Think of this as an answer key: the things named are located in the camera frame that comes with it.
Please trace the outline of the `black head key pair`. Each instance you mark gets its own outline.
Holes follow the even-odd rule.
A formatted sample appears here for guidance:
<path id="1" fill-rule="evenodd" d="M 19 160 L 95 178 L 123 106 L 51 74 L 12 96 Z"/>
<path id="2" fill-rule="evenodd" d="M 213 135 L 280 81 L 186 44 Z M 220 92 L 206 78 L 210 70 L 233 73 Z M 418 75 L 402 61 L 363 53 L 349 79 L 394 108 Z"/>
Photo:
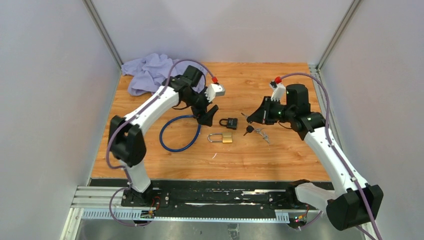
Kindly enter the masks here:
<path id="1" fill-rule="evenodd" d="M 248 118 L 248 116 L 247 116 L 246 114 L 244 114 L 243 112 L 241 113 L 241 115 L 242 115 L 243 117 L 245 117 L 246 119 Z M 254 128 L 252 125 L 248 125 L 248 126 L 246 127 L 246 130 L 245 130 L 245 133 L 243 134 L 243 136 L 245 136 L 245 135 L 247 135 L 247 134 L 252 133 L 254 130 L 255 130 L 255 128 Z"/>

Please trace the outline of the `small black padlock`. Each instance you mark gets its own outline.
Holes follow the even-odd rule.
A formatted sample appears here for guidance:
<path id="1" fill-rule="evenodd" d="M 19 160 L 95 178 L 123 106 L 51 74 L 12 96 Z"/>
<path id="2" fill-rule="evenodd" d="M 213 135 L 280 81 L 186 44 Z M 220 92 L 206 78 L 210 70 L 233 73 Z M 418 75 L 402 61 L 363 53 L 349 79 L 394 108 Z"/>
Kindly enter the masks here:
<path id="1" fill-rule="evenodd" d="M 219 125 L 227 129 L 236 130 L 238 127 L 238 119 L 231 117 L 222 118 L 219 120 Z"/>

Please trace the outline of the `blue cable lock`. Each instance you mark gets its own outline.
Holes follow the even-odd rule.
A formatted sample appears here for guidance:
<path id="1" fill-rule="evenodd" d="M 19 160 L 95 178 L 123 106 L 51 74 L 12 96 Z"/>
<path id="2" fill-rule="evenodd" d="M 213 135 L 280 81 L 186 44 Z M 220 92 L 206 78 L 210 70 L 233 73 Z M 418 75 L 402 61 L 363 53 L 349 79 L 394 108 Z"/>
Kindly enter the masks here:
<path id="1" fill-rule="evenodd" d="M 196 119 L 196 118 L 192 114 L 186 114 L 186 115 L 174 117 L 170 119 L 167 123 L 165 123 L 159 132 L 158 137 L 159 137 L 160 145 L 162 146 L 162 148 L 164 148 L 166 151 L 170 153 L 180 153 L 180 152 L 186 151 L 197 141 L 198 137 L 201 134 L 202 125 L 199 123 L 196 124 L 195 132 L 193 132 L 193 129 L 191 129 L 190 126 L 188 127 L 188 129 L 183 127 L 183 129 L 179 130 L 178 132 L 177 130 L 175 130 L 174 132 L 172 132 L 172 134 L 169 133 L 166 135 L 169 138 L 172 137 L 172 140 L 171 140 L 172 147 L 168 146 L 167 143 L 170 143 L 170 139 L 164 139 L 166 130 L 169 127 L 171 127 L 172 124 L 174 124 L 175 122 L 183 120 L 183 119 Z"/>

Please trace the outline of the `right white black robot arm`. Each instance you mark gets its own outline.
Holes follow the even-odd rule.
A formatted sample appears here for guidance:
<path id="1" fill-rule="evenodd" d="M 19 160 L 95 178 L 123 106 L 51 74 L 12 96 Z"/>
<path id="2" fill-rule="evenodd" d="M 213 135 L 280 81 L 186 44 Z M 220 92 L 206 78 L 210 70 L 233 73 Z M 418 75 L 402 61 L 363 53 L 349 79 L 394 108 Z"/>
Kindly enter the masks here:
<path id="1" fill-rule="evenodd" d="M 275 82 L 269 85 L 272 95 L 264 96 L 258 109 L 246 118 L 247 122 L 289 123 L 318 157 L 333 186 L 333 190 L 326 190 L 306 179 L 291 182 L 285 195 L 286 203 L 294 209 L 303 204 L 315 207 L 325 213 L 339 231 L 373 223 L 384 193 L 379 185 L 370 185 L 347 160 L 324 116 L 311 110 L 306 86 L 284 86 Z"/>

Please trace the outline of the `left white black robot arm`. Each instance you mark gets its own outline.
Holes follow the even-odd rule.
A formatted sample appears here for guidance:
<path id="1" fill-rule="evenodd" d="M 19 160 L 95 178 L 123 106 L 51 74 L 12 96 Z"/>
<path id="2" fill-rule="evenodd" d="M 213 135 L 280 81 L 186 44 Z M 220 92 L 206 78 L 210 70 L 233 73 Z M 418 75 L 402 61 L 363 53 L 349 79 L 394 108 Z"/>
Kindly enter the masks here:
<path id="1" fill-rule="evenodd" d="M 110 155 L 120 163 L 128 180 L 128 188 L 134 193 L 134 200 L 140 206 L 149 206 L 153 201 L 153 186 L 149 178 L 144 158 L 147 153 L 145 134 L 165 112 L 185 103 L 191 108 L 193 117 L 199 125 L 212 126 L 213 117 L 219 107 L 212 104 L 216 97 L 225 95 L 225 88 L 212 77 L 212 83 L 200 92 L 194 90 L 203 72 L 189 65 L 183 74 L 168 76 L 145 103 L 124 117 L 115 115 L 109 124 L 106 163 L 111 165 Z"/>

